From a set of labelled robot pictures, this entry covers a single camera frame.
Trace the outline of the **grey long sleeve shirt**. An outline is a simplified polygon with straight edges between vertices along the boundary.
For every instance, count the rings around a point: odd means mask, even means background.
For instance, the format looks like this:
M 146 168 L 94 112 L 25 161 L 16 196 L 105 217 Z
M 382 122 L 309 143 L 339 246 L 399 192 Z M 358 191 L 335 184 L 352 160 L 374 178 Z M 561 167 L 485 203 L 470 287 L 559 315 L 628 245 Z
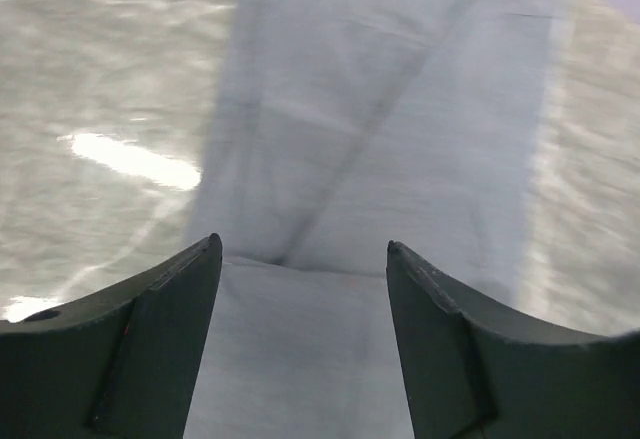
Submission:
M 223 243 L 189 438 L 409 438 L 390 241 L 502 301 L 564 0 L 238 0 L 187 238 Z

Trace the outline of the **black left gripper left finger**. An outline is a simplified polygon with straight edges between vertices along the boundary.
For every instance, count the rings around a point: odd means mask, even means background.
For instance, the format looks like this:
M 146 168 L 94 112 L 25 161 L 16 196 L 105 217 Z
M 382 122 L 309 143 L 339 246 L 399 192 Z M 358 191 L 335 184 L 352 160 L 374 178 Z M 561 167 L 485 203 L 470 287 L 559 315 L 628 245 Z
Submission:
M 210 235 L 75 301 L 1 324 L 5 438 L 180 438 L 220 280 Z

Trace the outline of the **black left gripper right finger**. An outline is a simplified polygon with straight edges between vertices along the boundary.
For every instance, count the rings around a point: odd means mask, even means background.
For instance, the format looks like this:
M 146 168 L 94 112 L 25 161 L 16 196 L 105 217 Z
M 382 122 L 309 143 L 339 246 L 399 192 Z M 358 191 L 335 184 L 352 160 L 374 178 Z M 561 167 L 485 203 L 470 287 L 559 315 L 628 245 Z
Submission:
M 399 242 L 386 278 L 418 438 L 635 438 L 639 335 L 517 311 Z

